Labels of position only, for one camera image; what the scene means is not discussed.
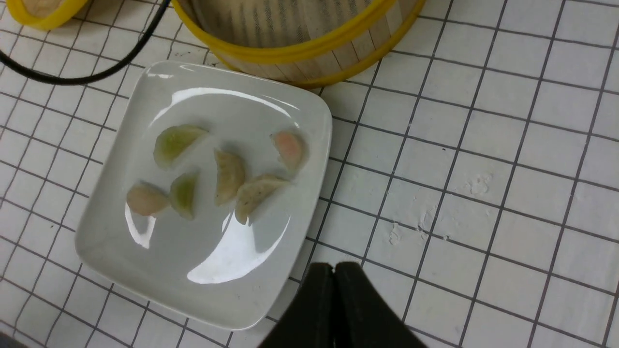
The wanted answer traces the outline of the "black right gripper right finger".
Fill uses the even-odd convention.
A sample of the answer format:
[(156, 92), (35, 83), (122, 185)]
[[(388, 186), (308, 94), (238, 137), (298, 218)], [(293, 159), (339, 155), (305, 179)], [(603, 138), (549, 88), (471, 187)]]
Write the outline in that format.
[(360, 264), (339, 263), (335, 281), (335, 347), (426, 347), (389, 308)]

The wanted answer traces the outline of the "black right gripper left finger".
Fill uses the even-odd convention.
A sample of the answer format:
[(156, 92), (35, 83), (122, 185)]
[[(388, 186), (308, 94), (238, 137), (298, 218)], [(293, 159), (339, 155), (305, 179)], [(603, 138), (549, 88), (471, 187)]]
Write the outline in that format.
[(331, 305), (335, 288), (330, 264), (313, 263), (294, 299), (261, 348), (331, 348)]

